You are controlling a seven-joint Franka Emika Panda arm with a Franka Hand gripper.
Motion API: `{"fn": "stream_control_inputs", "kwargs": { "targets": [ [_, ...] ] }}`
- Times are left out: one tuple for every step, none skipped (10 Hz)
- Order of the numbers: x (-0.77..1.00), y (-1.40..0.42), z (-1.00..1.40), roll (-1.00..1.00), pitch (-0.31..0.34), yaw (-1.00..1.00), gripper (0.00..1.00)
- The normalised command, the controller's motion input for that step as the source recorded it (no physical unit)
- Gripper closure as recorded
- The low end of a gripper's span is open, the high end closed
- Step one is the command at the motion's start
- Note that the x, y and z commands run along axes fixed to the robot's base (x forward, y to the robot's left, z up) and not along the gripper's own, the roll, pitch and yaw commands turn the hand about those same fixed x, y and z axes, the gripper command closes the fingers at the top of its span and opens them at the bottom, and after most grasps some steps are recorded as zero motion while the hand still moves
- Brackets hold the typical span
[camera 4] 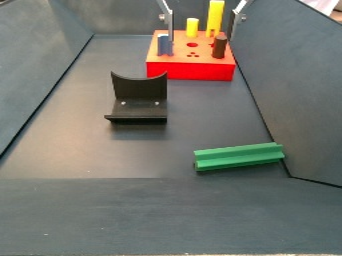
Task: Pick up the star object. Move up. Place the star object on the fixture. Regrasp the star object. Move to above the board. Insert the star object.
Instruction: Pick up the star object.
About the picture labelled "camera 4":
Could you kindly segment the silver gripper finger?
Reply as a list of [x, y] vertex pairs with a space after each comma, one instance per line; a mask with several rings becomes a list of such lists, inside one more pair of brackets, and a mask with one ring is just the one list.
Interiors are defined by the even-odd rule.
[[246, 19], [246, 13], [249, 6], [253, 4], [254, 0], [241, 0], [237, 7], [231, 10], [230, 22], [227, 28], [227, 38], [234, 39], [234, 34], [237, 31], [238, 24]]
[[169, 26], [169, 39], [170, 39], [170, 41], [174, 41], [174, 12], [169, 7], [166, 0], [157, 0], [157, 3], [162, 10], [159, 19]]

